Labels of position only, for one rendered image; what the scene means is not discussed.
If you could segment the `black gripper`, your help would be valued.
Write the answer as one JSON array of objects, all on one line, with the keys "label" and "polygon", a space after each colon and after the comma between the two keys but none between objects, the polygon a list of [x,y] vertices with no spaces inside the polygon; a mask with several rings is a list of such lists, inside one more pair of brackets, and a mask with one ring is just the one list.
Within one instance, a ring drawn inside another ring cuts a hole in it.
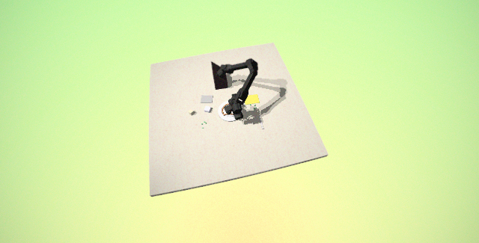
[{"label": "black gripper", "polygon": [[[231,99],[228,100],[229,105],[231,104]],[[231,104],[232,106],[232,104]],[[234,114],[234,113],[233,113]],[[236,120],[243,118],[242,112],[240,114],[234,114]]]}]

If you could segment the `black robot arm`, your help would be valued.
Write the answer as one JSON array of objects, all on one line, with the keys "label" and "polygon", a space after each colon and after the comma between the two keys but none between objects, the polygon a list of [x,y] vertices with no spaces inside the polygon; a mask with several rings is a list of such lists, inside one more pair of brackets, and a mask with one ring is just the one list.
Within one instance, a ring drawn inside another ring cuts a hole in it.
[{"label": "black robot arm", "polygon": [[[223,78],[226,73],[231,74],[234,73],[234,70],[241,70],[245,68],[249,68],[249,75],[248,78],[245,80],[244,85],[238,90],[237,93],[231,94],[231,104],[224,107],[226,114],[240,114],[242,110],[242,106],[247,97],[248,97],[248,90],[251,87],[254,78],[258,74],[258,63],[253,59],[248,59],[245,63],[238,63],[238,64],[222,64],[219,70],[216,70],[216,75]],[[241,99],[242,101],[240,101]]]}]

